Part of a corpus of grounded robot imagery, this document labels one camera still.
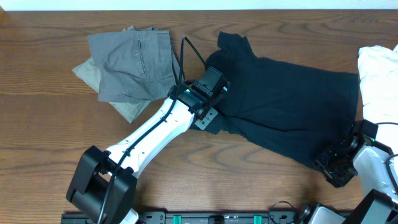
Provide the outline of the dark teal t-shirt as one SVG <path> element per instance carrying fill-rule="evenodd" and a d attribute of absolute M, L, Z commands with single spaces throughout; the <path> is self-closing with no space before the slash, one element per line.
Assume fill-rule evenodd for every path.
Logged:
<path fill-rule="evenodd" d="M 357 74 L 259 58 L 238 34 L 220 32 L 217 44 L 206 63 L 229 87 L 206 132 L 238 134 L 307 167 L 347 137 L 357 113 Z"/>

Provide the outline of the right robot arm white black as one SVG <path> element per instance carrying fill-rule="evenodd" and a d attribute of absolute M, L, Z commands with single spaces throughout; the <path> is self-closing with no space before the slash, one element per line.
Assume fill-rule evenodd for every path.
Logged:
<path fill-rule="evenodd" d="M 336 188 L 358 176 L 364 194 L 359 205 L 350 213 L 307 205 L 296 223 L 397 223 L 397 154 L 376 140 L 378 127 L 368 120 L 355 122 L 342 143 L 326 148 L 313 161 Z"/>

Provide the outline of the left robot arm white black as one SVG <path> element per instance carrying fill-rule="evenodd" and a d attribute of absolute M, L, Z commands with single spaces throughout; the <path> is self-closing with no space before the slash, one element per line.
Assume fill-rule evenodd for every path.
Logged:
<path fill-rule="evenodd" d="M 191 125 L 205 129 L 227 91 L 227 78 L 213 67 L 200 80 L 173 86 L 160 109 L 132 134 L 105 151 L 91 146 L 81 155 L 66 199 L 93 223 L 137 223 L 133 204 L 143 170 Z"/>

